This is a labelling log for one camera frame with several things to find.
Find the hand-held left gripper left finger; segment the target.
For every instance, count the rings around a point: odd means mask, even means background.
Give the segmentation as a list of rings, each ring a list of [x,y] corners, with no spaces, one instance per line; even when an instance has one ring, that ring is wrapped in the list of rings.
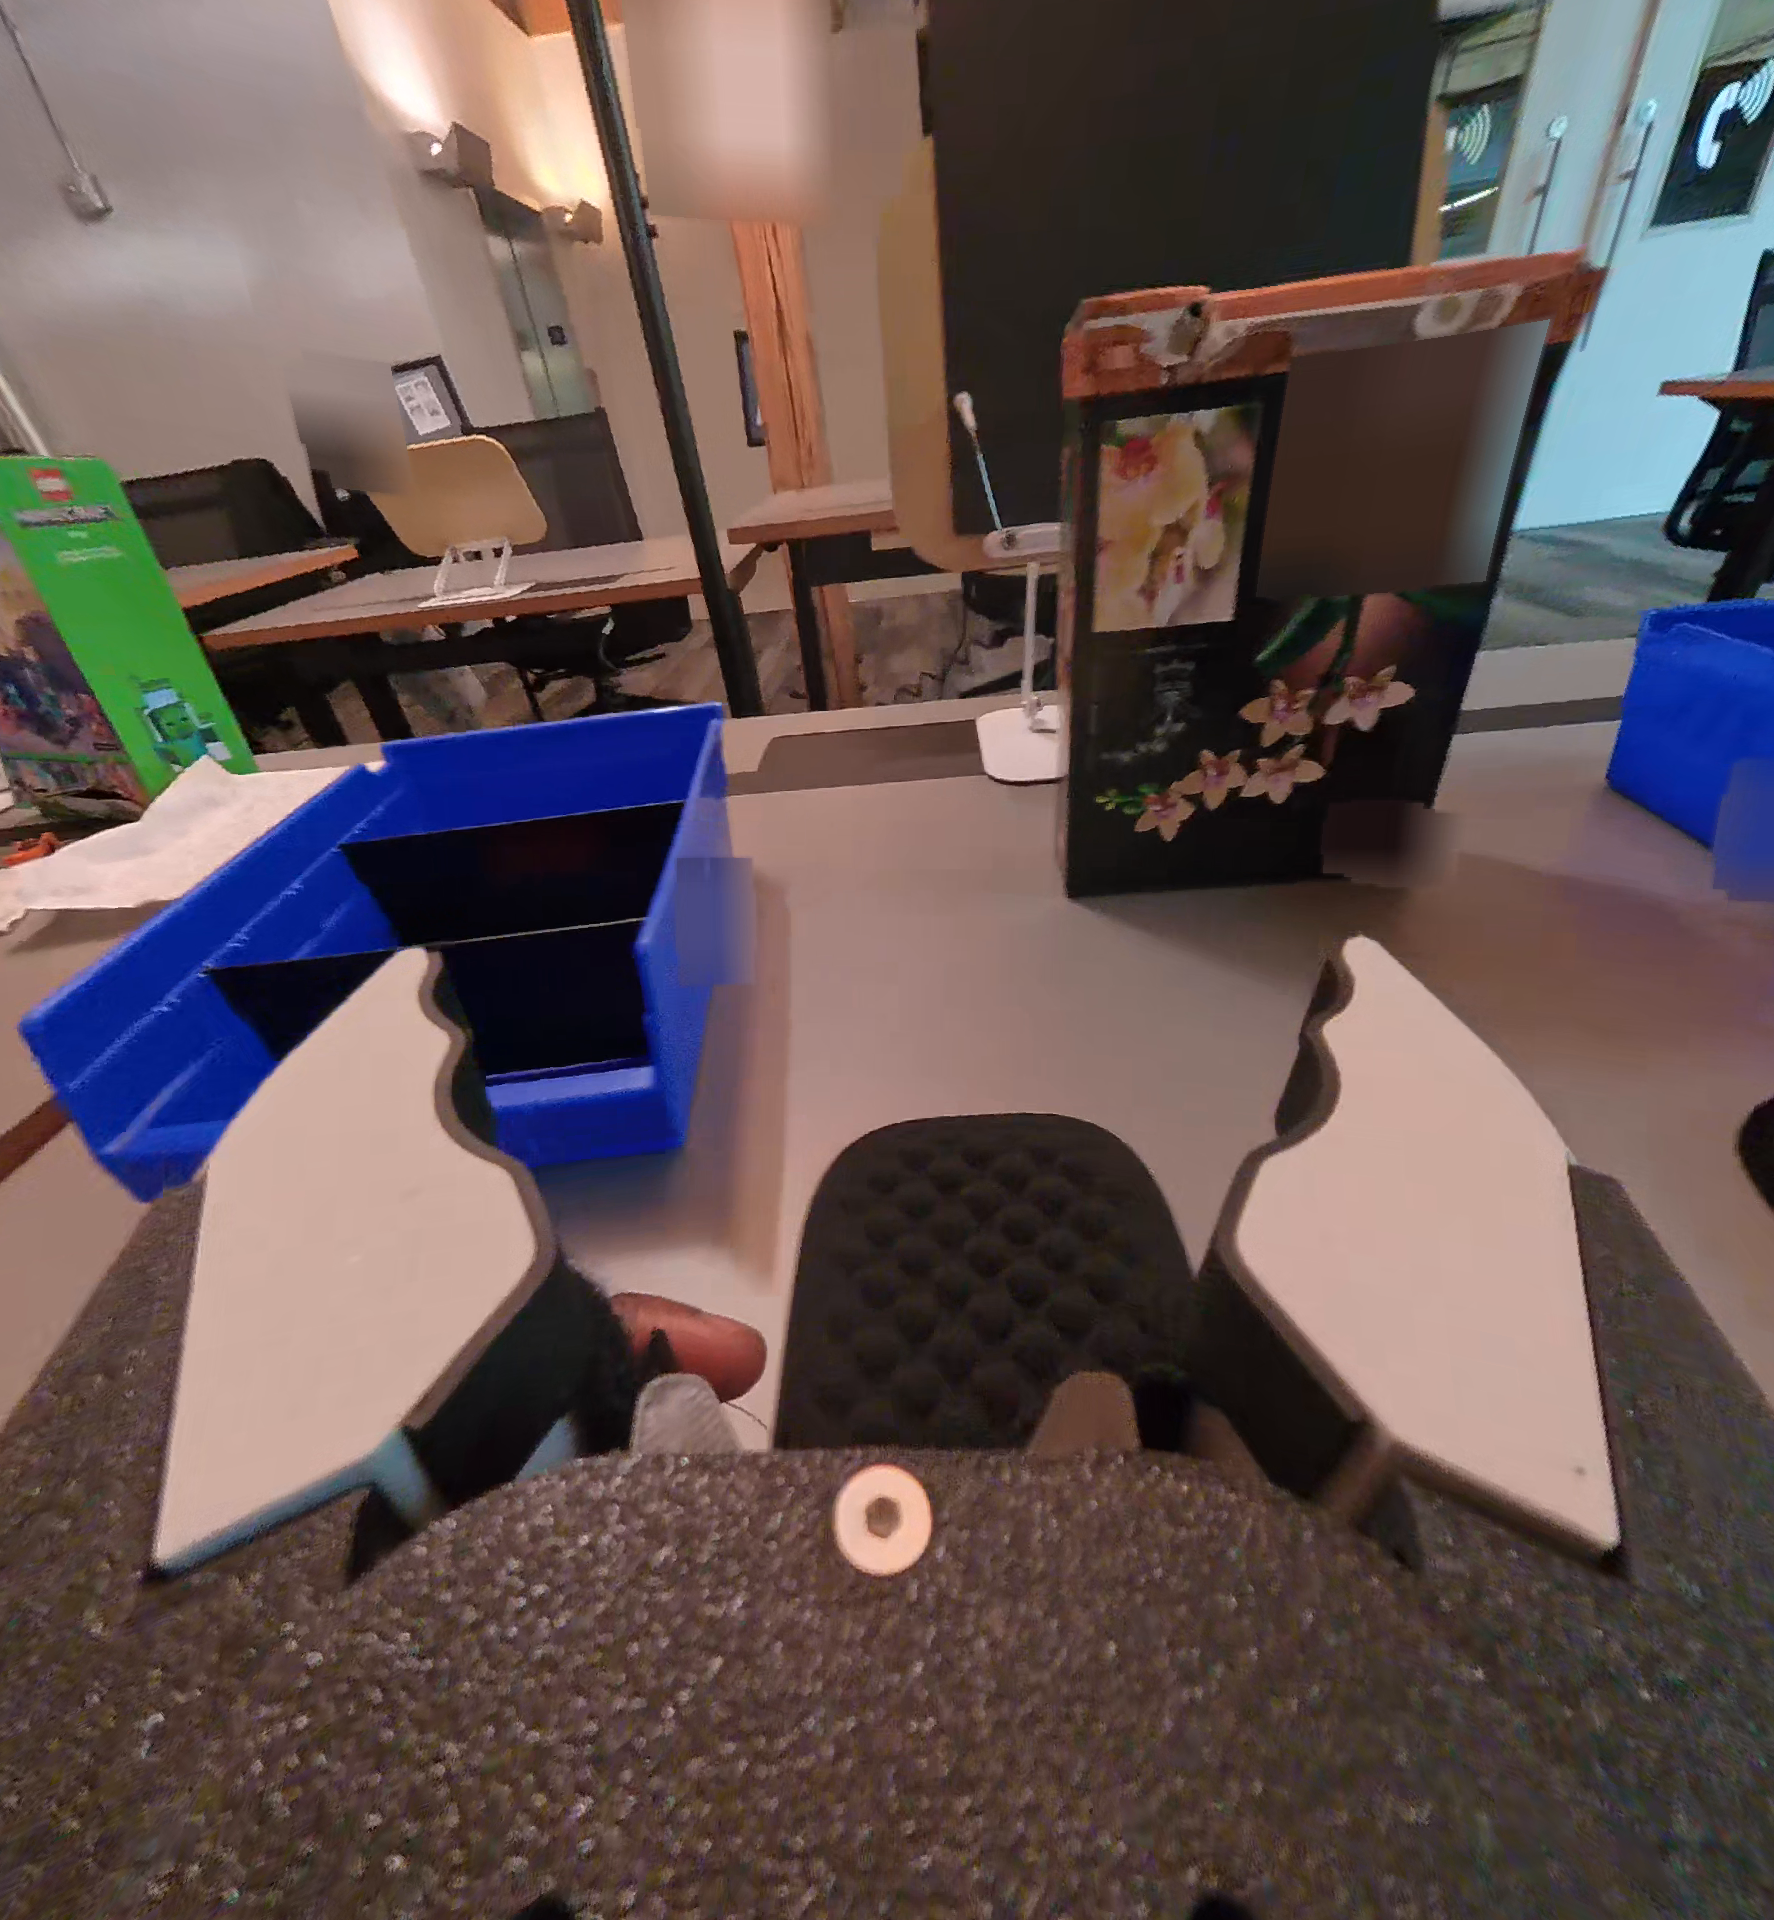
[[[192,1572],[353,1492],[461,1502],[435,1418],[557,1276],[530,1174],[462,1118],[442,962],[390,954],[202,1171],[149,1570]]]

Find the pale wooden chair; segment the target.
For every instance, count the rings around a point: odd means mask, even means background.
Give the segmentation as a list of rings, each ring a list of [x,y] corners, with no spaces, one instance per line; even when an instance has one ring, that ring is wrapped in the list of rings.
[[[490,435],[405,450],[405,492],[383,506],[403,546],[439,558],[449,546],[539,546],[547,515],[513,451]]]

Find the green lego box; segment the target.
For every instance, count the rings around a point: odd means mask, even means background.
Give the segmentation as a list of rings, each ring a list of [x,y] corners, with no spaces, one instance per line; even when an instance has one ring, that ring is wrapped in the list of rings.
[[[0,456],[0,769],[48,821],[137,818],[180,772],[255,772],[120,480]]]

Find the black booklet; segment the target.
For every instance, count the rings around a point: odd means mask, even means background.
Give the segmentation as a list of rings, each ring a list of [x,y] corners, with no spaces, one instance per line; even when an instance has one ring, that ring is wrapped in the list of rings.
[[[642,922],[683,802],[350,837],[346,864],[403,948]]]

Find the person's left hand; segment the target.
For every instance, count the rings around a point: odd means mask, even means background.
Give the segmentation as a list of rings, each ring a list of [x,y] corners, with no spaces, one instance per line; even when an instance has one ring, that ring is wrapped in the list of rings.
[[[642,1384],[674,1374],[697,1377],[719,1403],[736,1403],[765,1371],[769,1344],[742,1322],[645,1293],[612,1293],[606,1303]]]

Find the black phone icon sign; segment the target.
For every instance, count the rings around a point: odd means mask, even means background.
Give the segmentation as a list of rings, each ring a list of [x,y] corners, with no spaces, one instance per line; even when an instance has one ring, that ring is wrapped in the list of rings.
[[[1715,2],[1649,207],[1649,228],[1751,217],[1770,156],[1774,2]]]

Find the white tipped thin rod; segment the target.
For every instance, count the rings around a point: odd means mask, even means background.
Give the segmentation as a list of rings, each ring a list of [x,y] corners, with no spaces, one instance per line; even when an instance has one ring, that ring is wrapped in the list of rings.
[[[975,471],[979,492],[981,492],[981,502],[984,502],[988,519],[991,519],[984,551],[988,551],[988,556],[1015,556],[1020,552],[1015,533],[1011,533],[1011,526],[1008,526],[1008,522],[1000,509],[995,489],[994,489],[994,480],[991,480],[991,471],[988,471],[988,458],[984,458],[981,435],[979,435],[979,422],[975,422],[975,402],[972,402],[969,391],[958,389],[958,391],[949,394],[949,405],[952,405],[952,415],[955,415],[955,421],[965,432],[965,441],[969,447],[972,471]]]

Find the framed printed sheet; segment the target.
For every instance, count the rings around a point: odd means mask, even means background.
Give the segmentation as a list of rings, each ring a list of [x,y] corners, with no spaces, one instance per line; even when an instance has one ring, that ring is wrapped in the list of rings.
[[[474,432],[442,353],[393,363],[390,386],[411,447]]]

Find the blue plastic bin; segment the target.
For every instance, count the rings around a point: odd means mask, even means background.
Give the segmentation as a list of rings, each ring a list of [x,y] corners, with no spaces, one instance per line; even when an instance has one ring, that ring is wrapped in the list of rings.
[[[22,1043],[92,1159],[149,1204],[197,1171],[278,1063],[206,968],[403,948],[346,864],[346,840],[642,802],[683,802],[634,941],[647,1063],[480,1076],[497,1148],[530,1168],[674,1152],[689,1135],[710,992],[740,977],[752,948],[716,706],[393,740],[376,765],[346,769],[48,997],[22,1018]]]
[[[1712,854],[1715,889],[1774,900],[1774,602],[1645,612],[1607,782]]]

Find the crumpled white paper bag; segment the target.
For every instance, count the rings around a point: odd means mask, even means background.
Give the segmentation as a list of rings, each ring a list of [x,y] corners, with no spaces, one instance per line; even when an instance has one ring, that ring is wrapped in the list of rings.
[[[343,769],[330,765],[226,775],[218,762],[202,759],[136,824],[0,867],[0,932],[29,915],[174,900],[339,775]]]

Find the black orchid lego box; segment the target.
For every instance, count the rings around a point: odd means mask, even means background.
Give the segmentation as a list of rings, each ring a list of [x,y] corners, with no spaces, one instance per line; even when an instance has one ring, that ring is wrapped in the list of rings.
[[[1440,788],[1587,254],[1086,300],[1063,333],[1070,899],[1321,879]]]

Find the clear acrylic stand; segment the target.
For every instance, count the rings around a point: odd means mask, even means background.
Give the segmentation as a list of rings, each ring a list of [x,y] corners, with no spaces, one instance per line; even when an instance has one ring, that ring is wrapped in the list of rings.
[[[514,545],[510,538],[451,540],[442,546],[435,579],[418,611],[484,608],[533,591],[513,579]]]

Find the white panel foot plate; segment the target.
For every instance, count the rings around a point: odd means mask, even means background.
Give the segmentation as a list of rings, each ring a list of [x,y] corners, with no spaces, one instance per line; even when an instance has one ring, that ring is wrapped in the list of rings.
[[[975,716],[981,772],[1004,785],[1054,782],[1066,775],[1066,749],[1059,715],[1047,706],[1041,686],[1037,686],[1046,651],[1040,585],[1041,572],[1063,568],[1063,529],[1056,522],[1001,526],[984,536],[981,551],[991,572],[1023,569],[1020,706]]]

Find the wooden table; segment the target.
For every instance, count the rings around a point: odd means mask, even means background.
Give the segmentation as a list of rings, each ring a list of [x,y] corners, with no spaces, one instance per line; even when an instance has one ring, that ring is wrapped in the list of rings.
[[[699,576],[689,540],[634,540],[514,556],[523,597],[461,611],[418,611],[435,563],[369,572],[206,633],[216,664],[275,673],[287,690],[326,697],[350,686],[376,740],[409,740],[403,676],[500,664],[540,722],[543,686],[583,679],[583,715],[674,707],[635,694],[624,673],[665,660],[691,633]]]
[[[177,608],[189,612],[218,602],[236,602],[242,597],[287,588],[293,581],[337,579],[356,558],[360,552],[353,545],[323,540],[305,551],[272,556],[242,556],[213,563],[167,568],[164,579],[169,581]]]
[[[1660,533],[1682,551],[1718,551],[1709,602],[1753,599],[1774,579],[1774,366],[1676,378],[1658,397],[1715,412]]]
[[[857,667],[825,664],[825,637],[834,620],[821,611],[821,599],[851,585],[932,572],[910,546],[884,545],[886,536],[897,536],[886,480],[771,492],[726,533],[732,545],[758,556],[779,552],[786,558],[802,694],[812,712],[857,702]]]

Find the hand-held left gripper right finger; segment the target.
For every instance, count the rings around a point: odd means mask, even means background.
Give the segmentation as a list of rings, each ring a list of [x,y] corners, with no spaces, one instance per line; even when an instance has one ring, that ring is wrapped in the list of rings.
[[[1211,1408],[1257,1467],[1348,1522],[1420,1485],[1613,1559],[1571,1174],[1486,1038],[1344,938],[1211,1230]]]

